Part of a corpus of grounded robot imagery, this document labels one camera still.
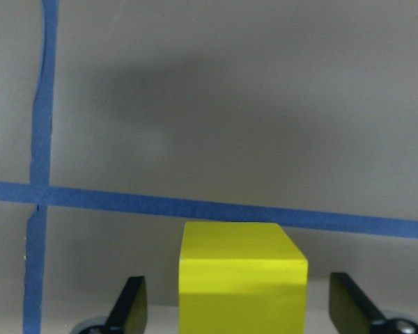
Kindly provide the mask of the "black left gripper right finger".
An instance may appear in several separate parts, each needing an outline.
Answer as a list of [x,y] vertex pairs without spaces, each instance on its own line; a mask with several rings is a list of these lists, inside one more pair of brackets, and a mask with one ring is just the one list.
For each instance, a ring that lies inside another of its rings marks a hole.
[[344,272],[330,274],[329,316],[338,333],[379,333],[386,318]]

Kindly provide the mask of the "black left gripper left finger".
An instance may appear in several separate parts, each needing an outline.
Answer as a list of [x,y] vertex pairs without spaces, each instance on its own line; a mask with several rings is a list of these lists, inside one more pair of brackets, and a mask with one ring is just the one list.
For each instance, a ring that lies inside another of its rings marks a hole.
[[129,277],[106,320],[106,333],[143,334],[147,321],[146,278]]

